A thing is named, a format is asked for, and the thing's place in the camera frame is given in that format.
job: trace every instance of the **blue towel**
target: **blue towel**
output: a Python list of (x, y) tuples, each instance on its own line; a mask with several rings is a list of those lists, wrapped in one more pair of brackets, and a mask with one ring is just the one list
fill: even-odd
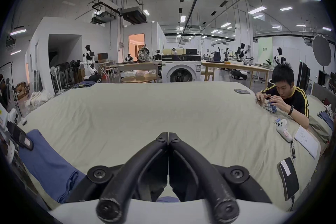
[(19, 148), (22, 162), (50, 197), (64, 203), (85, 175), (63, 159), (38, 130), (30, 131), (27, 136), (33, 141), (34, 149)]
[(94, 85), (96, 82), (95, 81), (82, 81), (80, 83), (77, 83), (73, 86), (73, 88), (86, 88), (86, 87), (91, 87), (92, 85)]
[(334, 123), (326, 112), (321, 111), (317, 115), (328, 124), (332, 131), (334, 131)]

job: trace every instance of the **handwritten note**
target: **handwritten note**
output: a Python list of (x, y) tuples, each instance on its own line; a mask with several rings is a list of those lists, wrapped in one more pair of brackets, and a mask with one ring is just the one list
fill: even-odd
[(316, 159), (318, 142), (302, 126), (299, 127), (294, 138)]

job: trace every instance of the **yellow stripe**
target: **yellow stripe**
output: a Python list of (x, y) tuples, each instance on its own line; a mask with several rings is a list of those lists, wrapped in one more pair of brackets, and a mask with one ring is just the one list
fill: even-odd
[(275, 87), (275, 84), (271, 87), (266, 88), (265, 90), (260, 91), (261, 93), (265, 93), (266, 91), (270, 90), (271, 88)]
[(307, 101), (307, 96), (304, 90), (300, 89), (299, 87), (296, 87), (296, 90), (300, 92), (303, 95), (303, 98), (305, 100), (304, 103), (304, 115), (308, 117), (308, 101)]

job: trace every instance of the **man's hand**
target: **man's hand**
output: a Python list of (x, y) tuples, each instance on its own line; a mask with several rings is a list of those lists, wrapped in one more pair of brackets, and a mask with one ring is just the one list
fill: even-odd
[(270, 94), (261, 93), (261, 92), (257, 92), (257, 94), (255, 95), (255, 97), (257, 98), (257, 103), (261, 106), (265, 103), (265, 99), (270, 96), (271, 96)]
[(280, 108), (284, 112), (289, 113), (291, 111), (291, 106), (289, 104), (286, 104), (285, 101), (280, 96), (276, 95), (271, 96), (269, 102), (272, 103), (272, 105), (275, 105), (276, 107)]

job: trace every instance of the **beige bed sheet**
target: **beige bed sheet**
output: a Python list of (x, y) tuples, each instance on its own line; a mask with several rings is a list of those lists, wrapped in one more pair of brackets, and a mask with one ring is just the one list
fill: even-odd
[[(291, 201), (284, 200), (277, 164), (290, 157), (290, 146), (275, 130), (279, 117), (289, 119), (294, 135), (296, 122), (282, 112), (270, 114), (236, 82), (99, 83), (53, 98), (31, 112), (22, 129), (38, 129), (84, 173), (95, 165), (125, 163), (161, 132), (175, 132), (213, 164), (246, 167), (272, 202), (287, 210)], [(295, 148), (298, 198), (318, 159), (298, 142)]]

